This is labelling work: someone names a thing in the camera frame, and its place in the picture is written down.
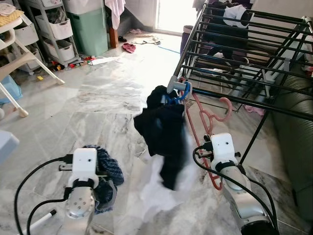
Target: pink hanger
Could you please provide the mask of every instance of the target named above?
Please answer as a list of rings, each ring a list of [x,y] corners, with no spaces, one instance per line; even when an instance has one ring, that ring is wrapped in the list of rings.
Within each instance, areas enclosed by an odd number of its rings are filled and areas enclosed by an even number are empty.
[[[185,79],[183,77],[181,77],[179,79],[179,81],[183,82],[183,81],[185,81]],[[192,96],[194,97],[194,99],[195,99],[195,101],[196,101],[196,103],[197,103],[197,105],[198,105],[198,107],[200,109],[199,114],[200,114],[200,118],[201,118],[203,127],[205,129],[205,132],[209,136],[211,136],[212,135],[212,130],[213,130],[213,119],[215,118],[217,121],[221,121],[221,122],[227,121],[230,118],[230,116],[231,116],[231,113],[232,113],[232,110],[233,110],[233,106],[232,106],[232,104],[231,104],[229,99],[227,99],[225,97],[220,98],[220,101],[221,102],[225,102],[227,104],[227,106],[228,106],[228,113],[227,113],[227,115],[224,118],[221,118],[221,117],[218,117],[216,114],[210,114],[207,110],[205,110],[203,108],[202,104],[200,103],[199,98],[198,98],[198,96],[196,94],[192,93]],[[188,117],[188,120],[189,120],[189,123],[190,123],[190,127],[191,127],[191,130],[192,130],[192,133],[193,133],[193,135],[195,137],[197,146],[199,147],[200,146],[199,138],[197,136],[195,127],[194,127],[193,122],[191,120],[188,107],[186,108],[186,113],[187,113],[187,117]],[[209,118],[209,122],[210,122],[209,126],[206,124],[206,121],[204,119],[204,115],[203,114],[205,114]],[[204,163],[205,167],[209,168],[210,166],[209,166],[209,163],[207,162],[207,159],[203,158],[202,160],[203,160],[203,163]],[[210,179],[212,181],[212,184],[213,184],[214,188],[216,188],[217,190],[221,190],[222,189],[222,183],[220,182],[220,185],[218,185],[216,183],[216,180],[219,179],[220,177],[218,175],[213,175],[211,172],[208,172],[208,174],[210,176]]]

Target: black cable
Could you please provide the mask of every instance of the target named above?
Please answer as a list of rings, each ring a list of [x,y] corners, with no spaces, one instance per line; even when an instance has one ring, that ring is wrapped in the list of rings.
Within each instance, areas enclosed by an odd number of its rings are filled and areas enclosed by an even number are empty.
[[[63,199],[57,199],[57,200],[47,200],[47,201],[44,201],[44,202],[41,202],[39,203],[37,206],[35,206],[35,208],[31,211],[29,217],[28,217],[28,220],[27,220],[27,235],[31,235],[30,234],[30,223],[31,223],[31,219],[34,215],[34,213],[36,212],[36,210],[43,206],[44,204],[48,204],[48,203],[53,203],[53,202],[64,202],[66,201],[67,199],[66,198],[63,198]]]
[[[19,185],[18,189],[16,190],[16,193],[15,193],[15,197],[14,197],[14,218],[15,218],[15,222],[16,222],[16,226],[18,228],[18,231],[19,231],[19,234],[20,235],[24,235],[23,232],[22,232],[22,228],[21,228],[21,225],[20,225],[20,221],[19,221],[19,215],[18,215],[18,196],[19,196],[19,193],[21,191],[21,188],[23,187],[23,185],[25,184],[25,182],[29,179],[30,176],[32,176],[37,170],[41,169],[42,167],[44,167],[45,165],[48,165],[50,163],[53,163],[53,162],[58,162],[58,161],[62,161],[63,158],[56,158],[56,159],[52,159],[52,160],[49,160],[43,164],[41,164],[40,166],[38,166],[37,168],[35,168],[33,171],[31,171],[26,177],[25,179],[23,179],[23,181],[21,182],[21,184]]]
[[[246,188],[246,187],[243,186],[242,184],[238,183],[237,181],[231,179],[230,177],[228,177],[228,176],[226,176],[226,175],[224,175],[224,174],[222,174],[222,173],[219,173],[219,172],[217,172],[217,171],[215,171],[215,170],[206,168],[205,166],[201,165],[201,164],[197,161],[197,159],[196,159],[196,151],[199,150],[199,149],[201,149],[201,147],[195,148],[194,151],[193,151],[193,154],[192,154],[192,157],[193,157],[195,163],[196,163],[199,167],[201,167],[202,169],[207,170],[207,171],[210,171],[211,173],[214,173],[214,174],[216,174],[216,175],[218,175],[218,176],[221,176],[221,177],[223,177],[223,178],[229,180],[230,182],[232,182],[232,183],[236,184],[237,186],[241,187],[243,190],[245,190],[247,193],[249,193],[251,196],[253,196],[253,197],[261,204],[261,206],[265,209],[265,211],[268,213],[268,215],[269,215],[269,217],[270,217],[270,220],[272,221],[272,224],[273,224],[275,230],[276,230],[276,231],[278,232],[278,234],[279,234],[278,226],[276,225],[277,222],[274,221],[273,215],[272,215],[272,213],[270,212],[269,208],[265,205],[265,203],[264,203],[255,193],[253,193],[252,191],[250,191],[248,188]]]
[[[252,180],[252,179],[249,178],[249,177],[247,177],[247,178],[248,178],[251,182],[253,182],[253,183],[257,184],[258,186],[260,186],[260,187],[265,191],[266,195],[268,196],[268,199],[269,199],[269,202],[270,202],[270,206],[271,206],[271,208],[272,208],[272,213],[273,213],[274,222],[276,223],[276,226],[278,226],[278,225],[277,225],[277,215],[276,215],[276,209],[275,209],[274,201],[273,201],[273,198],[272,198],[272,196],[270,195],[268,189],[267,189],[264,185],[262,185],[260,182],[257,182],[257,181],[255,181],[255,180]]]

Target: marble floor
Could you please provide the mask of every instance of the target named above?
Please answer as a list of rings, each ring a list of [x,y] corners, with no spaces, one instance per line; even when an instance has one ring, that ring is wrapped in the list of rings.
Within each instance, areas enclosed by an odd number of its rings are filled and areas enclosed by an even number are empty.
[[[157,35],[163,42],[180,44],[180,37]],[[189,197],[184,203],[148,214],[140,197],[138,182],[147,161],[146,144],[134,128],[133,117],[146,105],[146,98],[157,85],[167,85],[179,54],[156,45],[137,45],[134,54],[112,49],[103,56],[120,59],[97,66],[83,66],[56,74],[65,85],[58,86],[45,75],[43,81],[28,76],[21,82],[23,98],[19,103],[29,112],[20,118],[10,104],[4,105],[6,117],[0,129],[12,132],[20,145],[0,165],[0,234],[17,233],[13,199],[23,178],[39,164],[72,153],[85,144],[98,144],[118,160],[125,183],[118,187],[114,210],[96,215],[92,235],[239,235],[229,204],[220,191],[213,188],[208,175],[197,169]],[[201,97],[205,102],[216,102]],[[190,101],[190,113],[199,137],[204,129],[198,108]],[[223,115],[224,110],[204,105],[207,110]],[[214,133],[230,132],[236,151],[244,152],[260,117],[241,109],[230,121],[215,122]],[[245,162],[249,176],[264,184],[274,199],[281,235],[305,235],[310,225],[302,220],[291,195],[291,184],[285,172],[279,143],[269,118]],[[33,175],[19,197],[22,226],[32,208],[46,199],[63,197],[68,172],[58,172],[51,164]],[[267,202],[256,186],[253,190]],[[52,208],[58,213],[33,235],[55,235],[62,224],[64,204],[46,205],[35,214],[40,218]]]

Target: silver robot arm segment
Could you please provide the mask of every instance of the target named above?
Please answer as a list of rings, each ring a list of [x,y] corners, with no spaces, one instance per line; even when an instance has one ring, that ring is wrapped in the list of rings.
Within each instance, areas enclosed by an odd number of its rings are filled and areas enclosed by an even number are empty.
[[[57,235],[89,234],[95,208],[93,189],[99,184],[96,163],[96,149],[75,150],[72,175],[68,180],[68,186],[72,188],[72,191],[66,201],[64,222]]]
[[[211,168],[251,190],[250,180],[236,167],[235,150],[229,133],[211,136],[214,159]],[[270,223],[262,205],[249,193],[236,184],[222,179],[223,193],[230,203],[232,214],[239,228],[256,221]]]
[[[211,152],[206,155],[211,160],[211,169],[219,172],[251,191],[250,180],[237,167],[234,145],[229,133],[205,136],[206,143],[198,149]],[[238,228],[243,235],[276,235],[277,231],[261,203],[250,193],[235,183],[221,178],[223,193],[230,203],[230,208]]]

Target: doorway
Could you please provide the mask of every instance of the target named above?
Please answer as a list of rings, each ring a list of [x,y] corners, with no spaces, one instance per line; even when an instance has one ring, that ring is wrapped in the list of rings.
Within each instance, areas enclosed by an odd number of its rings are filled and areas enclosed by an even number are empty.
[[[157,0],[157,31],[182,33],[184,25],[194,25],[197,12],[192,8],[194,0]]]

